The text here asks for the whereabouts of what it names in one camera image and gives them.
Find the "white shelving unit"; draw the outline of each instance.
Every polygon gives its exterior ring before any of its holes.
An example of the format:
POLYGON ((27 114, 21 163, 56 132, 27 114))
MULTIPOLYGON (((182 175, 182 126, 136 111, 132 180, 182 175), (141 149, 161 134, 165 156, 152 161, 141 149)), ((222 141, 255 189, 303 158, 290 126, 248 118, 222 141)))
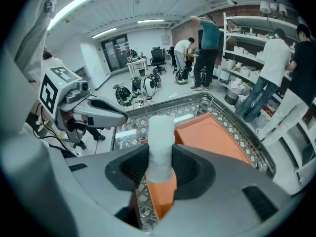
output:
MULTIPOLYGON (((246 42, 252 45, 260 46, 263 47, 268 41, 268 39, 253 36, 253 35, 246 35, 246 34, 236 34, 236 33, 228 33, 227 31, 227 24, 228 21, 233 22, 235 25, 238 27, 244 27, 244 28, 253 28, 253 29, 260 29, 260 30, 265 30, 267 32, 273 32, 275 29, 280 28, 284 30, 286 36, 294 41, 298 41, 298 36, 296 33, 296 28, 297 26, 290 24, 288 22, 274 19, 274 18, 267 18, 267 17, 257 17, 257 16, 235 16, 235 17, 226 17, 226 13, 224 13, 224 44, 223 44, 223 56, 226 53, 237 55, 246 59, 249 59, 251 61, 257 62, 258 64, 264 64, 264 61, 261 61, 255 57, 251 57, 246 54, 240 54, 234 51, 226 50, 226 42, 229 38, 235 38, 237 41, 240 42, 246 42)), ((245 79, 247 81, 251 81, 252 83, 256 83, 256 81, 251 80, 249 77, 245 77, 239 72, 232 70, 232 69, 226 69, 226 68, 221 68, 220 71, 227 71, 229 73, 232 73, 242 79, 245 79)), ((291 77, 285 73, 284 76, 291 80, 291 77)), ((227 84, 220 83, 220 85, 223 85, 224 87, 228 87, 227 84)), ((279 102, 282 101, 282 99, 274 94, 273 97, 277 99, 279 102)), ((315 135, 312 134, 312 131, 308 129, 306 124, 304 123, 303 120, 299 122, 299 124, 308 137, 308 139, 311 142, 311 145, 313 147, 314 152, 316 152, 316 140, 315 140, 315 135)), ((298 174, 299 179, 300 179, 300 184, 302 187, 304 187, 309 180, 313 177, 313 175, 316 173, 316 158, 310 160, 307 162, 305 165, 303 165, 303 152, 301 148, 296 144, 294 140, 292 140, 291 136, 289 134, 285 134, 283 136, 284 141, 288 145, 288 147, 291 150, 291 153, 293 154, 298 168, 295 170, 295 173, 298 174)))

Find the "gray floor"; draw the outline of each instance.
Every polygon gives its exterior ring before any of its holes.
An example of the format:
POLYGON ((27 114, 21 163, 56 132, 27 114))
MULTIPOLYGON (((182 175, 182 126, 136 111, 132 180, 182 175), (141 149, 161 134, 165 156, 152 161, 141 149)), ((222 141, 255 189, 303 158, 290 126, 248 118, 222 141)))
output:
MULTIPOLYGON (((161 75, 162 88, 155 94, 151 103, 160 103, 196 93, 196 91, 190 90, 190 87, 193 85, 192 81, 189 81, 187 85, 178 85, 174 82, 175 74, 172 73, 173 69, 169 65, 165 65, 165 68, 167 72, 161 75)), ((151 72, 152 69, 153 67, 149 67, 148 72, 151 72)), ((115 98, 115 90, 112 88, 115 84, 121 83, 123 83, 125 87, 131 90, 131 80, 129 72, 111 77, 99 90, 95 92, 95 94, 97 96, 106 97, 116 103, 117 101, 115 98)), ((214 82, 210 86, 208 92, 219 99, 221 102, 223 102, 232 111, 235 111, 234 106, 227 104, 224 100, 226 90, 226 88, 218 86, 214 82)), ((141 106, 139 106, 139 104, 137 103, 132 106, 125 107, 124 109, 128 111, 140 107, 141 106)), ((247 125, 253 131, 255 131, 255 122, 247 123, 247 125)), ((107 137, 105 141, 97 143, 93 140, 93 138, 91 138, 91 135, 87 133, 83 139, 84 142, 87 142, 87 149, 82 151, 80 148, 77 148, 77 152, 81 156, 108 152, 111 147, 113 129, 109 131, 104 129, 101 133, 107 137)), ((298 192, 300 190, 298 177, 294 172, 294 166, 284 146, 281 144, 281 142, 276 142, 273 145, 267 147, 267 149, 276 164, 276 174, 273 181, 281 186, 289 194, 294 194, 298 192)))

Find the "door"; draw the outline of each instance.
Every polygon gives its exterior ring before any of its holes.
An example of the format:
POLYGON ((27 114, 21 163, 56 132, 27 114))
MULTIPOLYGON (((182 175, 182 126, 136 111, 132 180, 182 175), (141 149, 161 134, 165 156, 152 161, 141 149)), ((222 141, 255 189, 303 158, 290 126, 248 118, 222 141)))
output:
POLYGON ((127 67, 129 44, 126 34, 112 37, 101 44, 111 72, 127 67))

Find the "orange tray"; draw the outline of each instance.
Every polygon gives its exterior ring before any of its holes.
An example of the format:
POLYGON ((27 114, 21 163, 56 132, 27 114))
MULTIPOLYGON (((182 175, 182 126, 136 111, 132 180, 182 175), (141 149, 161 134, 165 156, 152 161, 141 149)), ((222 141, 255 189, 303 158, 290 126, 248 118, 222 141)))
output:
MULTIPOLYGON (((179 124, 174 135, 176 144, 207 150, 251 164, 231 135, 210 114, 179 124)), ((177 189, 176 175, 173 172, 171 179, 161 184, 147 180, 147 185, 154 210, 160 221, 172 208, 174 191, 177 189)))

